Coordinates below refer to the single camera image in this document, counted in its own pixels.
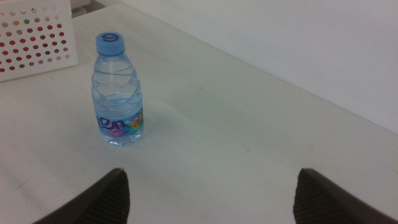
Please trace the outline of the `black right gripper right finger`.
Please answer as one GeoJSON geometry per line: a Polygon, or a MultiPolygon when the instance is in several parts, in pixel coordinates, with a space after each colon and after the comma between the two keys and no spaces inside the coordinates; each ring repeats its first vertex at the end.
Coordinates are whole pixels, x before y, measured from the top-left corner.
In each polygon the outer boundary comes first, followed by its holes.
{"type": "Polygon", "coordinates": [[[397,224],[314,169],[301,169],[293,205],[299,224],[397,224]]]}

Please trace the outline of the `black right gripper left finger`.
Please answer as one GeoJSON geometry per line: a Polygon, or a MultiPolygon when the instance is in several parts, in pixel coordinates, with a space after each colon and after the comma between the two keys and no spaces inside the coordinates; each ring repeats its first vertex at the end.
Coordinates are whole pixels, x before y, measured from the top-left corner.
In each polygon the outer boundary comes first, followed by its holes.
{"type": "Polygon", "coordinates": [[[65,205],[36,224],[126,224],[130,211],[129,181],[124,169],[115,168],[65,205]]]}

